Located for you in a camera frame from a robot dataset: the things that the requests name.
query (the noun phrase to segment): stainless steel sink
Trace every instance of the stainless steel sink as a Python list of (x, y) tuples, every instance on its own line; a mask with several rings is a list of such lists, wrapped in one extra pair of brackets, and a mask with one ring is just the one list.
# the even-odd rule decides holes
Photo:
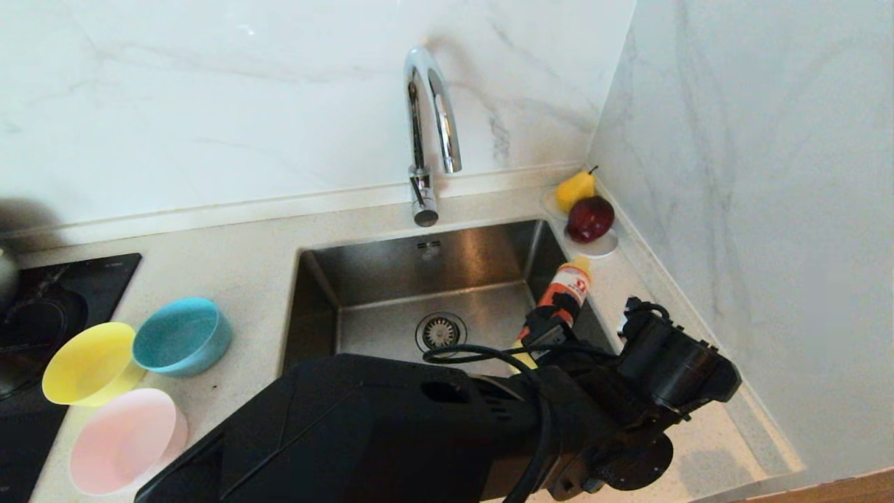
[[(303, 251), (283, 369), (336, 353), (422, 362), (452, 342), (511, 347), (566, 261), (543, 220)], [(611, 350), (589, 302), (574, 329)], [(509, 374), (496, 361), (458, 367)]]

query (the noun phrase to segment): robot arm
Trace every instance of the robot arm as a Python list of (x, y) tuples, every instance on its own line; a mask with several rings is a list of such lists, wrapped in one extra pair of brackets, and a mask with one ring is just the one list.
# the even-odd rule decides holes
[[(661, 306), (631, 298), (627, 317), (617, 356), (562, 323), (535, 323), (523, 351), (537, 367), (511, 378), (354, 354), (301, 363), (136, 501), (523, 501), (540, 489), (564, 500), (604, 484), (645, 487), (671, 462), (664, 431), (729, 400), (740, 378)], [(475, 346), (439, 348), (428, 360), (444, 361), (444, 350), (511, 360)]]

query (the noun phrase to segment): pink bowl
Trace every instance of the pink bowl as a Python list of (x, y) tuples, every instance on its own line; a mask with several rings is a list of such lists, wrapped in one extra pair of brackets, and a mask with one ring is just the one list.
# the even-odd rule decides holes
[(134, 490), (180, 455), (186, 418), (159, 389), (136, 389), (100, 408), (74, 442), (72, 482), (84, 494)]

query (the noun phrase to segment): plastic bowl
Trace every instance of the plastic bowl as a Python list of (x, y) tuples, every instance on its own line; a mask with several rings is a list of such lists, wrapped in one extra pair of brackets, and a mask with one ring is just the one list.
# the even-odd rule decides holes
[(217, 304), (188, 297), (166, 305), (143, 324), (133, 341), (133, 357), (152, 372), (191, 376), (217, 362), (231, 338)]
[(72, 448), (69, 469), (79, 491), (101, 496), (136, 489), (180, 455), (186, 418), (158, 389), (135, 389), (90, 418)]
[(133, 328), (103, 323), (65, 343), (44, 371), (42, 387), (50, 402), (100, 406), (133, 389), (146, 373), (132, 358)]

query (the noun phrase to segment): yellow bowl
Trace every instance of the yellow bowl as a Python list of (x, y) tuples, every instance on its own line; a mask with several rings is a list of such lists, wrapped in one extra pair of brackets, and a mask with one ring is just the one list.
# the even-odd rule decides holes
[(97, 407), (133, 389), (146, 373), (133, 361), (134, 337), (133, 328), (124, 323), (103, 323), (79, 333), (47, 365), (46, 399)]

